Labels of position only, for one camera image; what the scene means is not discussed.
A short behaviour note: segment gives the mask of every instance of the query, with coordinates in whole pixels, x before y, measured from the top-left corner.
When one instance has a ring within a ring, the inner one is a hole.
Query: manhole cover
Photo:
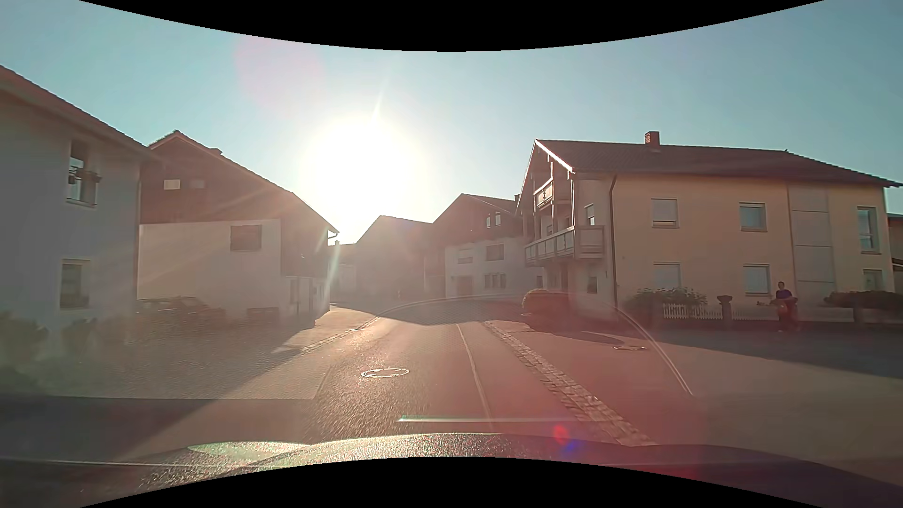
[[[373,369],[362,372],[360,375],[365,378],[395,378],[397,376],[404,376],[409,372],[410,371],[407,369]]]

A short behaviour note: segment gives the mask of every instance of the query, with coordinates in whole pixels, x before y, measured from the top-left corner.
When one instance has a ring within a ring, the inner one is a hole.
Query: balcony
[[[547,259],[600,259],[605,257],[604,226],[571,226],[524,246],[526,265]]]
[[[533,193],[533,209],[539,210],[553,201],[558,203],[571,202],[571,188],[569,185],[558,185],[558,194],[555,194],[554,180],[551,178],[542,187]]]

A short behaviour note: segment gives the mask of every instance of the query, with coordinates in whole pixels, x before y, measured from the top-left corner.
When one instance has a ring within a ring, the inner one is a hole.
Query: person
[[[777,283],[775,299],[777,300],[777,317],[780,322],[779,331],[796,330],[796,298],[783,282]]]

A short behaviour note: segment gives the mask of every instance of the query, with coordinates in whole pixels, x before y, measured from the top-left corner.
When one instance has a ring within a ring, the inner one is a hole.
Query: fence
[[[826,306],[800,306],[797,308],[800,321],[821,323],[853,323],[851,308]],[[721,320],[721,306],[683,306],[678,304],[662,304],[664,319],[700,319]],[[731,318],[735,321],[777,321],[777,310],[773,306],[738,306],[731,305]],[[903,324],[903,319],[890,316],[878,309],[863,309],[862,318],[865,323]]]

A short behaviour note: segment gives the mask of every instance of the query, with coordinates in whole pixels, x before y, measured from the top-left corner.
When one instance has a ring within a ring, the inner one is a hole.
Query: road
[[[222,380],[216,399],[7,405],[0,455],[127,460],[221,441],[504,432],[745,447],[903,484],[902,380],[691,342],[541,333],[512,313],[412,307],[314,346],[277,345],[279,362]],[[362,375],[375,369],[403,374]]]

